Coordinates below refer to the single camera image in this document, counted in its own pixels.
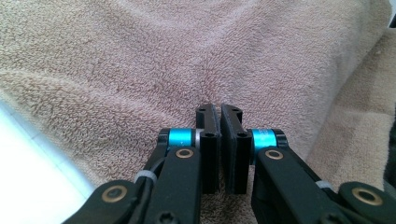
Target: black cable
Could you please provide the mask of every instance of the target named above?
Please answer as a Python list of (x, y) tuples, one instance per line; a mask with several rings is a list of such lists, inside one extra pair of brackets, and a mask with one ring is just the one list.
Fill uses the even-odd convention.
[(154, 162), (154, 164), (151, 166), (151, 168), (149, 169), (152, 173), (154, 173), (156, 176), (158, 176), (161, 169), (163, 168), (163, 164), (165, 163), (165, 157), (160, 158), (159, 160), (157, 160), (156, 162)]
[(149, 198), (151, 196), (152, 187), (153, 187), (152, 180), (146, 177), (143, 192), (140, 197), (140, 203), (134, 209), (134, 212), (132, 213), (128, 224), (138, 224), (143, 222), (144, 215), (146, 214), (146, 210), (149, 205)]
[[(161, 158), (154, 162), (154, 164), (150, 167), (150, 171), (158, 176), (163, 168), (163, 164), (165, 162), (165, 158)], [(145, 183), (143, 186), (143, 191), (141, 193), (141, 197), (139, 200), (139, 205), (133, 211), (131, 218), (129, 219), (128, 224), (138, 224), (143, 222), (143, 218), (146, 214), (146, 210), (149, 206), (149, 199), (151, 197), (151, 191), (154, 187), (154, 182), (152, 179), (145, 177)]]

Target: towel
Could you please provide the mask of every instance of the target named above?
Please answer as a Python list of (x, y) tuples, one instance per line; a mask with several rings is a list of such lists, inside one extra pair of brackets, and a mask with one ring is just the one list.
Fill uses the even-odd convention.
[[(96, 186), (134, 178), (161, 128), (202, 104), (278, 128), (337, 188), (382, 189), (396, 34), (386, 0), (0, 3), (0, 98)], [(255, 223), (247, 195), (204, 195), (203, 223)]]

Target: blue ring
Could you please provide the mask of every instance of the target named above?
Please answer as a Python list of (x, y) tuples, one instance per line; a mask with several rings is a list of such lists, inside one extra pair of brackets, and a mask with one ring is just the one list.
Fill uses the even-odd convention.
[(168, 151), (170, 147), (192, 147), (192, 129), (173, 128), (168, 139)]
[(252, 129), (254, 157), (251, 164), (256, 164), (256, 157), (264, 147), (276, 147), (276, 135), (272, 129)]

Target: white surface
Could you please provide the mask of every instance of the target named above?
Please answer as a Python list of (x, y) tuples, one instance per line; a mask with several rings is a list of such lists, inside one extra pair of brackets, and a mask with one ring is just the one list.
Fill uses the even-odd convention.
[(32, 125), (0, 102), (0, 223), (61, 223), (92, 184)]

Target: fabric texture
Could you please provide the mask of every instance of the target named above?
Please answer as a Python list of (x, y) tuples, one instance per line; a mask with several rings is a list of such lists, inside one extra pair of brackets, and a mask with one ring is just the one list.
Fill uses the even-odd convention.
[[(95, 184), (133, 180), (202, 104), (282, 129), (336, 187), (382, 188), (396, 90), (386, 0), (2, 1), (0, 97)], [(250, 169), (251, 192), (254, 167)], [(204, 195), (203, 223), (255, 223)]]

